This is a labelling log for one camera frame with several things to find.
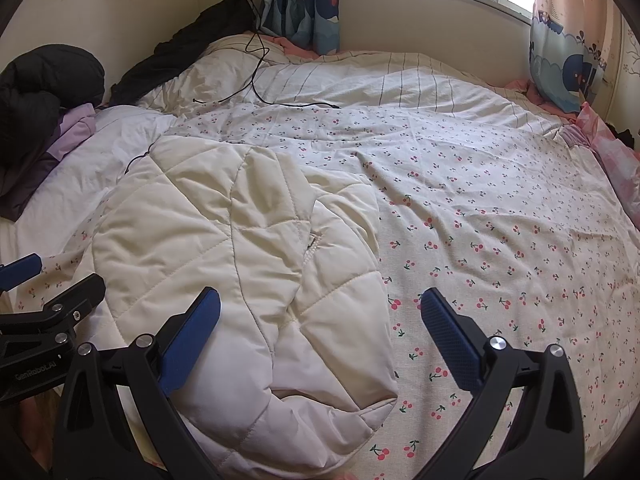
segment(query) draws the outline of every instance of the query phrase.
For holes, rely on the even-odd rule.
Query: metal bolt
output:
[[[143,334],[136,339],[136,346],[139,348],[146,348],[154,341],[149,334]]]
[[[492,337],[489,339],[489,344],[496,350],[504,350],[507,348],[507,342],[501,337]]]
[[[87,355],[91,351],[91,343],[82,343],[78,347],[78,353],[80,355]]]
[[[562,357],[564,355],[564,348],[562,348],[560,345],[551,345],[549,351],[554,357]]]

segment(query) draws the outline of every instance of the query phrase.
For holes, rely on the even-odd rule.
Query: bed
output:
[[[267,105],[251,87],[216,104],[242,88],[263,51],[251,35],[213,43],[137,107],[98,115],[98,133],[52,172],[20,220],[0,222],[0,262],[54,256],[89,236],[100,201],[164,135],[266,146],[299,164],[364,174],[378,194],[400,397],[352,472],[412,478],[470,401],[420,320],[430,286],[516,348],[567,350],[591,470],[638,403],[640,352],[640,237],[593,154],[569,149],[562,120],[522,95],[424,54],[309,60],[268,47],[255,77],[263,100],[339,108]],[[25,307],[15,293],[4,301]],[[499,450],[519,394],[482,462]]]

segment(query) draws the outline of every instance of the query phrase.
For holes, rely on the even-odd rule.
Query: blue gripper pad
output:
[[[206,287],[182,316],[186,320],[161,358],[158,384],[167,397],[184,386],[220,319],[220,295],[214,288]]]
[[[458,322],[458,318],[462,321],[464,317],[453,311],[437,288],[425,290],[420,297],[420,314],[458,387],[475,395],[482,389],[483,384],[482,359],[479,354],[479,341],[476,340],[474,344]],[[480,329],[471,319],[467,319],[475,325],[476,330],[472,336],[478,339]]]
[[[37,254],[30,254],[4,267],[0,267],[0,294],[40,274],[42,260]]]

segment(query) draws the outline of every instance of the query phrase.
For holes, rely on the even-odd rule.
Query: whale print curtain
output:
[[[261,25],[264,32],[321,55],[338,50],[338,0],[263,0]]]
[[[616,7],[608,0],[536,0],[529,63],[538,91],[564,112],[593,103],[607,67]]]

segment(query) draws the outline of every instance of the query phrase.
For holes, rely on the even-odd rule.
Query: white quilted jacket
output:
[[[97,272],[107,284],[79,340],[127,345],[213,286],[220,321],[172,397],[187,427],[226,478],[327,473],[398,396],[377,223],[364,178],[266,148],[163,137],[104,205],[76,269],[74,281]]]

